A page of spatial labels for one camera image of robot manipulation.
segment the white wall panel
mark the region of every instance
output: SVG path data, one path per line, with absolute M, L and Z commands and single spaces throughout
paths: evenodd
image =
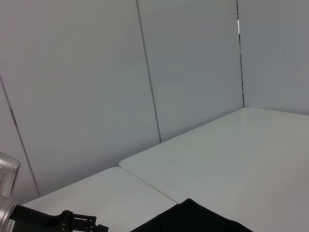
M 3 0 L 0 34 L 42 194 L 159 143 L 134 0 Z
M 239 0 L 246 106 L 309 115 L 308 9 L 308 0 Z
M 236 0 L 139 0 L 162 141 L 242 108 Z
M 19 175 L 17 177 L 11 198 L 19 204 L 32 201 L 39 197 L 34 180 L 21 142 L 18 137 L 9 105 L 0 83 L 0 152 L 4 152 L 21 161 Z

